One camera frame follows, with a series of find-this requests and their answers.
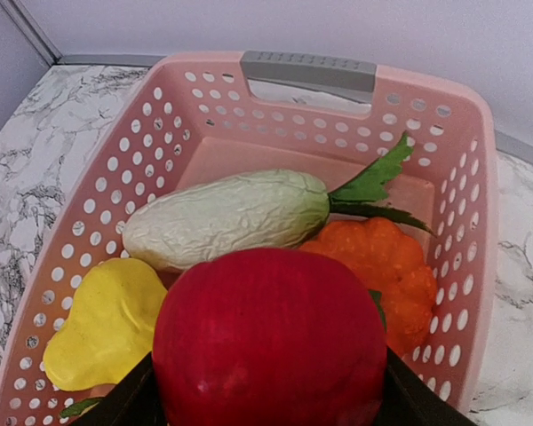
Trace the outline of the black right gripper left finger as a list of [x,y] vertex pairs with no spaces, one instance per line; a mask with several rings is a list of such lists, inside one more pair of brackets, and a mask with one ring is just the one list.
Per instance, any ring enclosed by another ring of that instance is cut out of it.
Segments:
[[99,403],[70,423],[84,426],[166,424],[151,352]]

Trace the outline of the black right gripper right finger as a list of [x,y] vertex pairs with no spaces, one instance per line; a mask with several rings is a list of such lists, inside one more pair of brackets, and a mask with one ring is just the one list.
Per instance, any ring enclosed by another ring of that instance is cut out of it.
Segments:
[[384,387],[385,426],[473,426],[473,422],[434,394],[391,349]]

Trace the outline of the peach fake fruit with leaf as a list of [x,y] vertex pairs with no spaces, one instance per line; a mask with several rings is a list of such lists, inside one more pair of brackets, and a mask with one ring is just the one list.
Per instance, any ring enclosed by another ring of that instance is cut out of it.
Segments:
[[98,405],[102,401],[103,397],[86,398],[78,402],[65,407],[60,412],[60,419],[68,419],[71,417],[79,417],[89,409]]

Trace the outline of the yellow fake lemon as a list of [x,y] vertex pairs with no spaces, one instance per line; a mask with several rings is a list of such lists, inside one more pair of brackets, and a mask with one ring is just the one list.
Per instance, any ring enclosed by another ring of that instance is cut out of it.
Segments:
[[48,379],[62,391],[119,383],[152,350],[166,294],[156,271],[138,259],[91,268],[44,350]]

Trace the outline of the red fake pepper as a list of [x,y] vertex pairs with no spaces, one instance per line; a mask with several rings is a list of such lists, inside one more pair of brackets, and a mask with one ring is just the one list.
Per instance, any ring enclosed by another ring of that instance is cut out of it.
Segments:
[[340,262],[256,248],[172,285],[153,361],[173,425],[368,425],[383,398],[386,334]]

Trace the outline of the orange fake pumpkin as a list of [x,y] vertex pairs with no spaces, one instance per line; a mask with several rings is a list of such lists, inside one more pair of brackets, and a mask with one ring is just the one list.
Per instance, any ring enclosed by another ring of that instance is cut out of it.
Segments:
[[341,262],[368,289],[381,294],[387,344],[398,356],[424,342],[437,281],[421,245],[397,224],[382,217],[337,220],[299,248]]

